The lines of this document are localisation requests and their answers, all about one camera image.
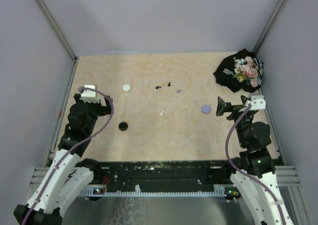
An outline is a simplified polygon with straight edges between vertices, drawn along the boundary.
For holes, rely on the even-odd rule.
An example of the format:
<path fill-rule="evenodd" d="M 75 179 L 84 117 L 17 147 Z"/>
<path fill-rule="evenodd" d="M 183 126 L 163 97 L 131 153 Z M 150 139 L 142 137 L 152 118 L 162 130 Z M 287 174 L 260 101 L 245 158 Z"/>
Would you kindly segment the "black earbud case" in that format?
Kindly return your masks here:
<path fill-rule="evenodd" d="M 120 131 L 125 131 L 125 130 L 128 129 L 128 123 L 121 122 L 121 123 L 119 123 L 118 128 L 119 128 Z"/>

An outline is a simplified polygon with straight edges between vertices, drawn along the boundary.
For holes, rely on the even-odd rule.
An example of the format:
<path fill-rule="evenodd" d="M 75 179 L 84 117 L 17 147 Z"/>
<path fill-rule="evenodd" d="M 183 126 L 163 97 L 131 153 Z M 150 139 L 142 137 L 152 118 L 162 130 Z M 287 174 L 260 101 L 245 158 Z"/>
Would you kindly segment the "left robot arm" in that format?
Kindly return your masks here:
<path fill-rule="evenodd" d="M 91 182 L 103 179 L 100 162 L 82 159 L 91 139 L 97 136 L 94 127 L 99 117 L 113 116 L 113 100 L 103 95 L 105 105 L 95 95 L 74 95 L 68 123 L 51 166 L 39 187 L 24 205 L 17 205 L 13 214 L 20 225 L 60 225 L 80 192 Z"/>

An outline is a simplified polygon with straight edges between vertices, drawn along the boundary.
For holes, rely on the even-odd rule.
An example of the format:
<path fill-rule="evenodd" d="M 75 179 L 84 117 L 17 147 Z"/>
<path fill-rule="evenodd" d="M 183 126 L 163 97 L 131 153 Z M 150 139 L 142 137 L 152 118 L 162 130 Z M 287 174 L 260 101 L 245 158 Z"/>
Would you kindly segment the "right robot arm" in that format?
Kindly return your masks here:
<path fill-rule="evenodd" d="M 229 113 L 233 121 L 225 142 L 228 167 L 222 170 L 222 178 L 233 183 L 245 201 L 256 225 L 291 225 L 293 221 L 281 196 L 274 161 L 267 149 L 271 144 L 270 126 L 254 122 L 254 115 L 266 108 L 261 94 L 241 96 L 241 105 L 232 105 L 217 98 L 216 116 Z M 244 149 L 238 158 L 229 155 L 229 142 L 236 131 L 239 146 Z"/>

